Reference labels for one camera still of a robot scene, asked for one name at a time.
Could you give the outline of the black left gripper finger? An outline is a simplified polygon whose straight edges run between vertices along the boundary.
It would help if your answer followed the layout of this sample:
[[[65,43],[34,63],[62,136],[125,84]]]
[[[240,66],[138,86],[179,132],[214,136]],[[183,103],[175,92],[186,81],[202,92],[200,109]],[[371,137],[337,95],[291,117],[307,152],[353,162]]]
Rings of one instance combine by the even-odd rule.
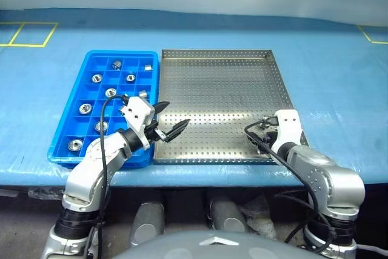
[[[166,133],[166,138],[164,141],[171,142],[172,140],[174,140],[184,131],[184,129],[188,126],[189,122],[190,119],[185,119],[175,124],[172,129]]]
[[[160,101],[153,105],[155,114],[161,113],[170,103],[168,101]]]

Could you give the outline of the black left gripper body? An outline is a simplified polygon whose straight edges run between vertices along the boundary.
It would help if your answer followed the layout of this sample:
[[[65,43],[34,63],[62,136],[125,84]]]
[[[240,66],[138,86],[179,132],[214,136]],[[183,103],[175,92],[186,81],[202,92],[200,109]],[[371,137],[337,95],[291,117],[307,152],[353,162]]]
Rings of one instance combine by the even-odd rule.
[[[144,133],[148,141],[167,141],[168,136],[162,130],[158,128],[158,122],[152,121],[148,126],[145,127]]]

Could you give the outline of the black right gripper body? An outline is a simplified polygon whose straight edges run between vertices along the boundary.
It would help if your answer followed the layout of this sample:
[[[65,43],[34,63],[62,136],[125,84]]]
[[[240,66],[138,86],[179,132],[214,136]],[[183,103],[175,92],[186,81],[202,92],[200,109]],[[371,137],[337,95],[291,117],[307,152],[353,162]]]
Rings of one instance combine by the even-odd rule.
[[[271,148],[277,139],[277,126],[278,119],[275,116],[265,116],[247,126],[247,139],[256,147],[258,153],[268,153],[257,141]]]

